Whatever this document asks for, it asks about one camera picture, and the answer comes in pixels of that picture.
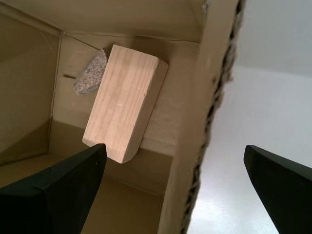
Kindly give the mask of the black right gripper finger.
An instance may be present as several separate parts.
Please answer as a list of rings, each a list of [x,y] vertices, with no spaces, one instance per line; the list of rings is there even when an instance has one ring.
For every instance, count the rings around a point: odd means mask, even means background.
[[[312,170],[254,145],[244,153],[250,181],[280,234],[312,232]]]
[[[79,234],[107,160],[97,144],[0,190],[2,234]]]

